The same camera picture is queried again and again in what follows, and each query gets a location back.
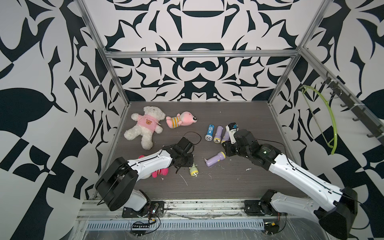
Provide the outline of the green flashlight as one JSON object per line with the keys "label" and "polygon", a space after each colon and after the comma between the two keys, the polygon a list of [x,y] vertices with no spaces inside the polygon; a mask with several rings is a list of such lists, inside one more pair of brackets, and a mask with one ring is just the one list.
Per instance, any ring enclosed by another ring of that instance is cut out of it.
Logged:
{"label": "green flashlight", "polygon": [[190,175],[191,175],[192,177],[196,177],[196,176],[199,174],[198,168],[196,167],[195,164],[193,164],[193,165],[189,168],[189,172],[190,172]]}

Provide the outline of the blue flashlight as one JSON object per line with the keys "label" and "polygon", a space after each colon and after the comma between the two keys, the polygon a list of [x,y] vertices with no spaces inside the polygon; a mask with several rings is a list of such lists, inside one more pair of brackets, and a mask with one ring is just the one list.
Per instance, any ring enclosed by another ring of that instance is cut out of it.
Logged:
{"label": "blue flashlight", "polygon": [[215,126],[214,125],[209,125],[207,133],[205,135],[205,140],[210,142],[214,139],[213,133],[214,133]]}

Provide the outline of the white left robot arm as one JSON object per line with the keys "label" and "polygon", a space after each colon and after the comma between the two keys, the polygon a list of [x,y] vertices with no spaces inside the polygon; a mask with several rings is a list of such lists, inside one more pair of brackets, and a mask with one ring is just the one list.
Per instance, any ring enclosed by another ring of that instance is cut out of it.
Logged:
{"label": "white left robot arm", "polygon": [[115,159],[96,183],[101,203],[110,211],[121,207],[135,212],[150,204],[151,200],[144,192],[135,190],[137,181],[149,177],[152,173],[174,166],[177,170],[192,167],[194,144],[183,137],[174,145],[164,146],[159,151],[139,159]]}

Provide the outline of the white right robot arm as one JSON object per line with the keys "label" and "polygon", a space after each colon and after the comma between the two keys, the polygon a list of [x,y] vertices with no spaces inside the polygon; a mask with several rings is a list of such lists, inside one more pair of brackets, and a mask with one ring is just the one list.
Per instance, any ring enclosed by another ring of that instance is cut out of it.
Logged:
{"label": "white right robot arm", "polygon": [[319,224],[331,236],[346,240],[358,214],[358,194],[351,188],[339,188],[305,170],[270,144],[259,144],[247,130],[226,130],[222,142],[228,157],[240,156],[271,172],[301,190],[307,198],[284,195],[268,190],[256,206],[246,207],[251,215],[274,213],[295,215]]}

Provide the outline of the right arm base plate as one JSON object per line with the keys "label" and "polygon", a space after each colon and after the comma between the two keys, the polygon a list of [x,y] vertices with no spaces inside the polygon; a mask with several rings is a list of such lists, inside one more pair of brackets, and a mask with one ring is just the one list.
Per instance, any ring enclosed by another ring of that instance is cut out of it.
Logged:
{"label": "right arm base plate", "polygon": [[253,217],[278,217],[284,214],[278,213],[272,206],[260,200],[245,200],[244,212]]}

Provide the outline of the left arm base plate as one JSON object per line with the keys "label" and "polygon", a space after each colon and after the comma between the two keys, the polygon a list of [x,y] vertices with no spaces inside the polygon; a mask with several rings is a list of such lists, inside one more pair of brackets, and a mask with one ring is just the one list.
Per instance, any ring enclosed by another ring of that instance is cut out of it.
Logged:
{"label": "left arm base plate", "polygon": [[160,216],[164,213],[165,202],[164,201],[152,201],[144,205],[144,207],[135,211],[131,208],[124,207],[122,217],[123,218],[145,218],[148,216]]}

